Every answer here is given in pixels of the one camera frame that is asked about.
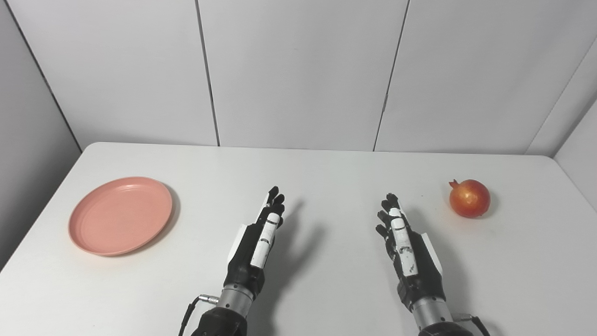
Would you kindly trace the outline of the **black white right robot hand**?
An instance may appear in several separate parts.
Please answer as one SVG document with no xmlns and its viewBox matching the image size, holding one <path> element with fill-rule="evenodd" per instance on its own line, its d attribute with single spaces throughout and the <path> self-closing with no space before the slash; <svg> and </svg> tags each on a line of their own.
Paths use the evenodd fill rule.
<svg viewBox="0 0 597 336">
<path fill-rule="evenodd" d="M 402 304 L 412 311 L 424 298 L 446 300 L 441 266 L 426 234 L 411 228 L 399 198 L 388 193 L 377 213 L 382 222 L 375 231 L 382 237 L 399 279 L 397 293 Z"/>
</svg>

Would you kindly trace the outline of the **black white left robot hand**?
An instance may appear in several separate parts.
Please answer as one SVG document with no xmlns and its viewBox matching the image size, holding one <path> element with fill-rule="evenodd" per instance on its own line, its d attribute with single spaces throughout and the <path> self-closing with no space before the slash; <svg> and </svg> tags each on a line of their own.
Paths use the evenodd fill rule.
<svg viewBox="0 0 597 336">
<path fill-rule="evenodd" d="M 228 255 L 224 285 L 244 288 L 252 300 L 260 294 L 265 282 L 264 267 L 283 223 L 285 196 L 274 186 L 266 194 L 256 220 L 242 224 Z"/>
</svg>

